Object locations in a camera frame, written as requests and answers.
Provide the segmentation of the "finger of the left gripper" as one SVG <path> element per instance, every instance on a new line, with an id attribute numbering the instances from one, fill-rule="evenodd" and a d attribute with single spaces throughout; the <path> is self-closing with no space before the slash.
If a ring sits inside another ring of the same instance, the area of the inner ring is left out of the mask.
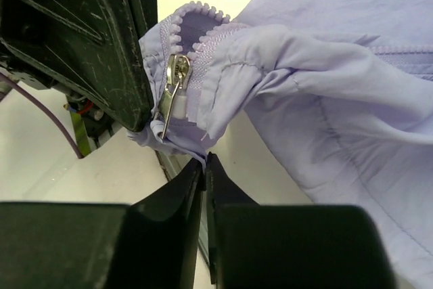
<path id="1" fill-rule="evenodd" d="M 157 21 L 157 0 L 1 0 L 1 67 L 139 131 L 154 105 L 139 39 Z"/>

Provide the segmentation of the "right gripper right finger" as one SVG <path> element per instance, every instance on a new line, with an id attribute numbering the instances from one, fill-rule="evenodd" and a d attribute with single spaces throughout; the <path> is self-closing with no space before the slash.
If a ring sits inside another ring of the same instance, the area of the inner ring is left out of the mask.
<path id="1" fill-rule="evenodd" d="M 211 282 L 217 288 L 395 288 L 375 223 L 352 205 L 261 205 L 206 163 Z"/>

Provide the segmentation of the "lilac zip-up jacket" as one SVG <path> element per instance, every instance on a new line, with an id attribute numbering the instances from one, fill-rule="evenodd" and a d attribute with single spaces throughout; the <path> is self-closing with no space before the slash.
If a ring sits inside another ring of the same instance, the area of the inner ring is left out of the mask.
<path id="1" fill-rule="evenodd" d="M 244 111 L 315 203 L 362 206 L 432 287 L 432 0 L 192 1 L 139 42 L 154 105 L 128 136 L 206 164 Z"/>

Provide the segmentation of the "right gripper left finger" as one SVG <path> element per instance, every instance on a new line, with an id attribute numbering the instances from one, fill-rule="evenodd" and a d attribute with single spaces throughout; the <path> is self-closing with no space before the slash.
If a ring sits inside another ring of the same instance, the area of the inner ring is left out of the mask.
<path id="1" fill-rule="evenodd" d="M 192 288 L 202 166 L 133 204 L 4 202 L 2 288 Z"/>

